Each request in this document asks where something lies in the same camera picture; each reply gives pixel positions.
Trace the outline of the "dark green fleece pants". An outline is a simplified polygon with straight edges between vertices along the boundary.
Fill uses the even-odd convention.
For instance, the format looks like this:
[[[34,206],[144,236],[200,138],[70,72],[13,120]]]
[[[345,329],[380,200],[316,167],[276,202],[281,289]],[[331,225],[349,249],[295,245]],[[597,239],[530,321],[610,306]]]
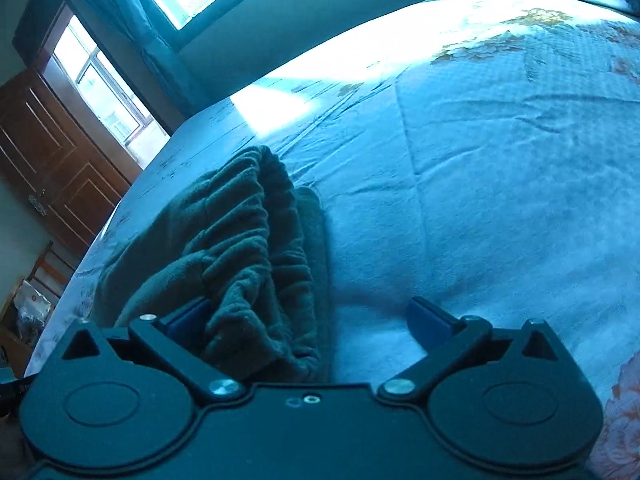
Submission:
[[[92,318],[124,327],[205,299],[192,336],[203,361],[236,380],[318,382],[326,376],[321,301],[303,217],[285,166],[251,146],[206,172],[105,263]]]

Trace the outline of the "wooden chair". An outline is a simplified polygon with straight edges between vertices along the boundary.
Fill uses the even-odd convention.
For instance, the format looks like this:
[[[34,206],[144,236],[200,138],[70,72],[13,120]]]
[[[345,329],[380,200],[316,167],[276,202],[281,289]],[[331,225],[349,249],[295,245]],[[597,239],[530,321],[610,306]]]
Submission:
[[[10,311],[17,310],[15,297],[23,283],[28,283],[36,292],[35,299],[41,296],[46,300],[43,306],[38,306],[37,309],[43,322],[47,323],[75,271],[76,266],[63,255],[62,249],[55,245],[53,240],[49,240],[30,271],[18,278],[12,286],[1,307],[1,321],[4,321]]]

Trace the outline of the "white plastic bag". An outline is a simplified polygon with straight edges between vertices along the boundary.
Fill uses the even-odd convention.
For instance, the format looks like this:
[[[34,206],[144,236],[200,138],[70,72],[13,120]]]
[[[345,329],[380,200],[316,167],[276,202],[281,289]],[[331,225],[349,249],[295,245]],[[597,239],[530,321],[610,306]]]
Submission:
[[[51,303],[28,281],[22,281],[13,298],[16,328],[21,341],[34,346],[46,326]]]

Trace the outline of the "light blue embroidered bed sheet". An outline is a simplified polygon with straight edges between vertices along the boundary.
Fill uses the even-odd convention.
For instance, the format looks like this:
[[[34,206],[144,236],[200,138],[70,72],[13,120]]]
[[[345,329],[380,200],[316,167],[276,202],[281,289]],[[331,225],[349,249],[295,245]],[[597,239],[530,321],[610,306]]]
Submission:
[[[423,296],[544,318],[606,404],[594,463],[639,474],[639,24],[578,0],[431,0],[355,27],[187,120],[108,219],[44,331],[93,312],[116,250],[250,145],[316,192],[338,382],[422,352]]]

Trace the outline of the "brown wooden door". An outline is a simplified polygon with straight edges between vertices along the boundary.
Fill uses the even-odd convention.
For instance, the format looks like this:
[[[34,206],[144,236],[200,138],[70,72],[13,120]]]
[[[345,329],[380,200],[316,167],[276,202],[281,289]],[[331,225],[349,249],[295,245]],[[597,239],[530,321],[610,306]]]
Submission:
[[[39,217],[79,257],[141,172],[104,127],[89,126],[93,136],[32,68],[1,87],[1,173],[29,206],[29,194],[47,191]]]

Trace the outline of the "hallway window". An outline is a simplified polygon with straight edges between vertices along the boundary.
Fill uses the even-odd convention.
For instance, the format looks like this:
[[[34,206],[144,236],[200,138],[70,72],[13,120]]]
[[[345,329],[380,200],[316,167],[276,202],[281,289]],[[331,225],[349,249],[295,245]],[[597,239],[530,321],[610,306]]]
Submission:
[[[169,140],[162,126],[72,16],[53,57],[110,135],[144,169]]]

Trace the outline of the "teal curtain left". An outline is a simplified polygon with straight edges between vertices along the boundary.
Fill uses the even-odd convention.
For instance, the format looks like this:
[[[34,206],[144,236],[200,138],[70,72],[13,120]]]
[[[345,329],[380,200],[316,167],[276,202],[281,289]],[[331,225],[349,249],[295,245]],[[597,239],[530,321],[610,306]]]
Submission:
[[[208,97],[174,49],[160,36],[141,0],[81,0],[137,49],[168,98],[188,117],[208,107]]]

